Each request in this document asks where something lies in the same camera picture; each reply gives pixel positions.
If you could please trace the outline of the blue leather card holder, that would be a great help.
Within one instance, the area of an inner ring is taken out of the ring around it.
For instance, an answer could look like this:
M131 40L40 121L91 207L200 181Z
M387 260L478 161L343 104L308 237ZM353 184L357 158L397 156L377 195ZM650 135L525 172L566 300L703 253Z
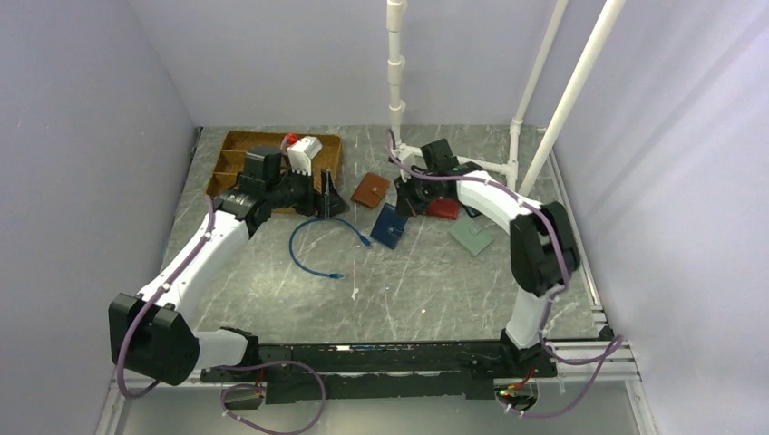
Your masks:
M407 221L408 217L399 215L394 205L384 203L370 231L370 237L389 249L395 249Z

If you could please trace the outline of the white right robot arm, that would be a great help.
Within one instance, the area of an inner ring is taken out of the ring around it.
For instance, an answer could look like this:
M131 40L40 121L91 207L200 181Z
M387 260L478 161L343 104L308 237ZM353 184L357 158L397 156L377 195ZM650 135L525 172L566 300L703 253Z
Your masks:
M461 163L447 140L422 146L422 168L402 160L392 130L386 132L384 148L402 171L394 179L398 215L422 215L435 199L451 198L476 209L509 235L511 272L518 294L505 327L511 344L499 355L506 373L523 375L535 362L531 348L542 343L555 295L565 289L580 265L565 208L559 202L541 204L525 198L477 163Z

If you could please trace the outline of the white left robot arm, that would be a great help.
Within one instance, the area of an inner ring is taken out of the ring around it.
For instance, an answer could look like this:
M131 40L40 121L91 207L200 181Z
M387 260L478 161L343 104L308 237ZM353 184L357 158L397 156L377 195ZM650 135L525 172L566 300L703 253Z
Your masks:
M134 295L118 294L108 308L112 360L128 398L125 373L178 385L194 371L222 367L246 381L259 371L258 338L238 328L196 332L188 319L228 259L277 209L332 218L348 210L336 191L336 149L306 136L291 145L262 145L245 153L230 187L207 199L208 214L188 243Z

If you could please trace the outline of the brown leather card holder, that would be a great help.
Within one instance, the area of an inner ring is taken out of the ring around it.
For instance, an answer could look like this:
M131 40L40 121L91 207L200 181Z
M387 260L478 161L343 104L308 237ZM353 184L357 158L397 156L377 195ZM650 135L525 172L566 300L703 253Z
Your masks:
M373 172L367 172L355 188L351 200L366 208L377 208L386 197L390 181Z

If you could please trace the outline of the red leather card holder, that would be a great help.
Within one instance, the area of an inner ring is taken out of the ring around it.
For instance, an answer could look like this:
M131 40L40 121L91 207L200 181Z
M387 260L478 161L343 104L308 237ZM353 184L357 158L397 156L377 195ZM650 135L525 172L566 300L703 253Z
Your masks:
M447 197L433 199L427 206L424 214L428 217L456 220L459 215L460 204Z

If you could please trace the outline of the black leather card holder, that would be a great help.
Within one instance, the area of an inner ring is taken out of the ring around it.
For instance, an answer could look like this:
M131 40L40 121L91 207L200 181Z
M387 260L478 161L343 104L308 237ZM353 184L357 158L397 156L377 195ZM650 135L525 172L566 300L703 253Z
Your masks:
M467 206L465 204L462 204L462 209L466 213L466 215L470 218L476 218L478 216L481 216L482 213L478 211L476 208L472 208L470 206Z

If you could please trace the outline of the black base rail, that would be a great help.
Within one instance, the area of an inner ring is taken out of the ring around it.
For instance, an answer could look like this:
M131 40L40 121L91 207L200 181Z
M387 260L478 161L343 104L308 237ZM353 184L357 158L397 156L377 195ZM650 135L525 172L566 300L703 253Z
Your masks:
M204 369L205 383L266 384L268 404L297 401L462 396L490 400L497 387L553 378L555 362L541 350L519 350L506 339L262 344L238 370Z

